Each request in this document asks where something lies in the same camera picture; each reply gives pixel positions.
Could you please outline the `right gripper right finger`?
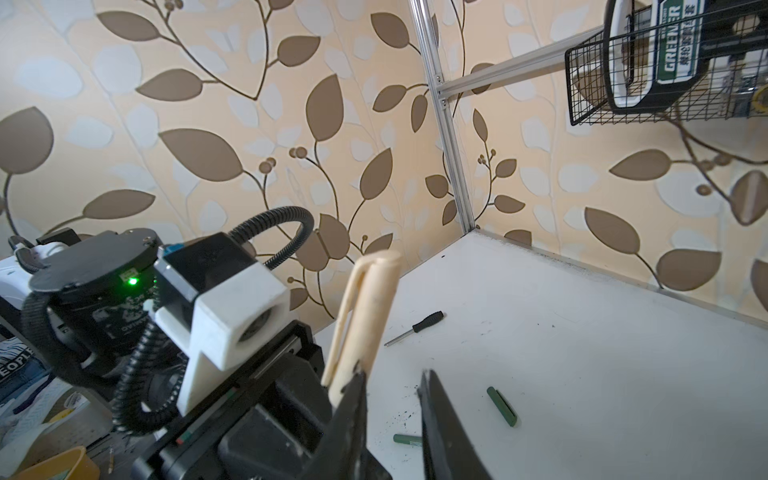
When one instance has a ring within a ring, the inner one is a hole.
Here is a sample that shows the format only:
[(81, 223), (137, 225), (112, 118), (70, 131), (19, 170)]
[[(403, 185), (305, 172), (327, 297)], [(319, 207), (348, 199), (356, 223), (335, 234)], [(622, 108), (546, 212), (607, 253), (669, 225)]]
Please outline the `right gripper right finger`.
[(424, 370), (418, 388), (426, 479), (491, 478), (456, 414), (438, 374)]

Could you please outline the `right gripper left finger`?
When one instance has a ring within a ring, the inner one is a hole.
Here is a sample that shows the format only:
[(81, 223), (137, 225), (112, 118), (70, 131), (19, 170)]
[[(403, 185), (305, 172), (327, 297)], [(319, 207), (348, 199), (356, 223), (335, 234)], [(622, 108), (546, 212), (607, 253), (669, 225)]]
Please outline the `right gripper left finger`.
[(367, 465), (366, 374), (354, 374), (300, 479), (364, 479)]

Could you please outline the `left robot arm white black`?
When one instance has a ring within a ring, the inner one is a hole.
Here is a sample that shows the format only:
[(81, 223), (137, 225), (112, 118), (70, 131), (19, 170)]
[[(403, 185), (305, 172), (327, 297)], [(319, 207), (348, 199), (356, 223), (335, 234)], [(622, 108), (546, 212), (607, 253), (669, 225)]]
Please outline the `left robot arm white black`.
[(187, 243), (107, 231), (38, 258), (15, 238), (22, 334), (61, 380), (107, 397), (118, 431), (155, 436), (135, 479), (384, 479), (365, 384), (400, 257), (356, 264), (324, 353), (275, 275), (313, 231), (287, 206)]

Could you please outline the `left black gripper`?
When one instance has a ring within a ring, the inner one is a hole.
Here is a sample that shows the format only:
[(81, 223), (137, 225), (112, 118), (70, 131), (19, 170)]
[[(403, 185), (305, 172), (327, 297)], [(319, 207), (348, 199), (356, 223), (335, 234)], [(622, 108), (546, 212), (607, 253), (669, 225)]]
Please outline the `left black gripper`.
[[(133, 463), (134, 479), (300, 479), (337, 409), (321, 348), (293, 321)], [(367, 449), (364, 479), (390, 473)]]

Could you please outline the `tan pen cap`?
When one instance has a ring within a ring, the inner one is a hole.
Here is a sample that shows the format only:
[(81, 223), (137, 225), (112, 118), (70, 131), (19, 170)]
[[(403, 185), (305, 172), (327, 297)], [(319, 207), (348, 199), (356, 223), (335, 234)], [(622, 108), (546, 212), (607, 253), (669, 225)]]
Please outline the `tan pen cap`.
[(380, 250), (360, 257), (348, 279), (321, 385), (332, 407), (354, 375), (370, 375), (399, 283), (403, 256)]

